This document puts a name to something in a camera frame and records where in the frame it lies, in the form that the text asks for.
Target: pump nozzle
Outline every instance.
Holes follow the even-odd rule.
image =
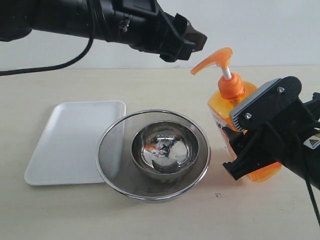
[[[191,73],[195,75],[206,67],[217,65],[222,69],[225,79],[230,80],[232,76],[229,70],[229,62],[232,55],[233,51],[230,47],[219,49],[218,51],[208,56],[205,60],[200,62],[194,69],[191,70]]]

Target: table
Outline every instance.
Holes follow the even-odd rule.
[[[302,101],[320,91],[320,66],[234,67],[258,86],[296,76]],[[219,68],[59,70],[0,78],[0,239],[17,240],[318,240],[305,182],[282,169],[263,183],[234,181],[230,155],[207,107]],[[106,184],[32,187],[24,172],[53,107],[121,100],[127,113],[168,109],[196,121],[212,147],[205,178],[165,204],[143,204]],[[320,192],[315,190],[320,203]]]

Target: white plastic tray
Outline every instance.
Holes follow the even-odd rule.
[[[98,144],[107,128],[125,114],[122,101],[56,106],[25,171],[25,181],[33,186],[104,183],[96,164]]]

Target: mesh strainer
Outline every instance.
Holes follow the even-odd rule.
[[[197,138],[197,161],[186,175],[175,182],[149,178],[132,159],[132,142],[136,134],[145,126],[158,122],[184,125]],[[144,110],[121,118],[104,133],[97,151],[97,167],[106,183],[130,198],[166,201],[186,192],[202,179],[209,166],[210,151],[205,134],[191,119],[168,110]]]

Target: white wall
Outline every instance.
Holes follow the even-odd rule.
[[[189,61],[165,63],[155,54],[129,46],[96,41],[73,68],[193,67],[223,47],[231,47],[232,66],[320,64],[319,0],[158,0],[162,8],[187,17],[208,36],[202,52]],[[87,40],[32,32],[10,43],[0,42],[0,68],[60,64],[83,50]]]

